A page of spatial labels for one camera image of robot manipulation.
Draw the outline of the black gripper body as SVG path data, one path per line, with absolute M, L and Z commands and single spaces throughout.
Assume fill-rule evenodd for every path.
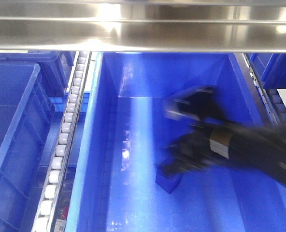
M 194 86 L 169 96 L 164 103 L 168 118 L 191 120 L 190 131 L 174 139 L 166 148 L 169 161 L 162 163 L 165 174 L 201 170 L 218 163 L 219 156 L 210 148 L 212 130 L 228 122 L 216 101 L 216 86 Z

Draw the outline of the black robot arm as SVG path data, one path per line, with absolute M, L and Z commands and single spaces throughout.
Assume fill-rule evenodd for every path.
M 173 119 L 195 121 L 192 130 L 169 145 L 160 165 L 172 176 L 212 165 L 259 170 L 286 187 L 286 125 L 245 126 L 228 118 L 215 86 L 191 87 L 170 96 L 165 110 Z

